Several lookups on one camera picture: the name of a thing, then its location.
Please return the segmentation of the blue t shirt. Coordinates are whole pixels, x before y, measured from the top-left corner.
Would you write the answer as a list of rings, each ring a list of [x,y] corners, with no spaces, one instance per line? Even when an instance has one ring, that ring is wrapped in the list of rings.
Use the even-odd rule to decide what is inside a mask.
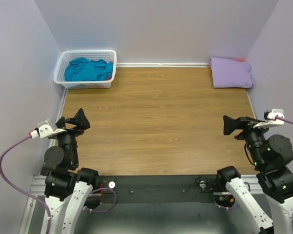
[[[105,66],[109,62],[76,58],[69,62],[64,72],[65,81],[105,81]]]

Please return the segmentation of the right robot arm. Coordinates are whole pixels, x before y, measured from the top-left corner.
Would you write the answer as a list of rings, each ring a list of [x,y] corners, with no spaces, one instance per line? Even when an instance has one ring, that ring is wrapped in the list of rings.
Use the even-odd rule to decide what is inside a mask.
[[[282,135],[264,137],[271,127],[286,122],[283,110],[266,112],[264,120],[223,116],[223,121],[224,135],[241,130],[235,139],[245,142],[272,215],[268,216],[263,211],[233,166],[217,171],[216,188],[233,195],[255,234],[293,234],[293,173],[287,167],[293,161],[293,145],[289,138]]]

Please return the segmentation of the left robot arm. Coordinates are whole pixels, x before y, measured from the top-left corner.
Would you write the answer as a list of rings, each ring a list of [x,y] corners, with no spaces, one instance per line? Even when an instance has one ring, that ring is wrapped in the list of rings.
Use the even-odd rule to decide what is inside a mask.
[[[38,125],[40,138],[55,139],[56,146],[48,148],[44,153],[43,169],[47,171],[45,178],[46,211],[42,230],[48,234],[60,234],[64,231],[65,212],[72,196],[79,192],[75,187],[81,185],[87,192],[98,189],[98,172],[79,166],[78,145],[76,138],[90,128],[90,123],[80,108],[74,117],[61,117],[56,123],[45,120]]]

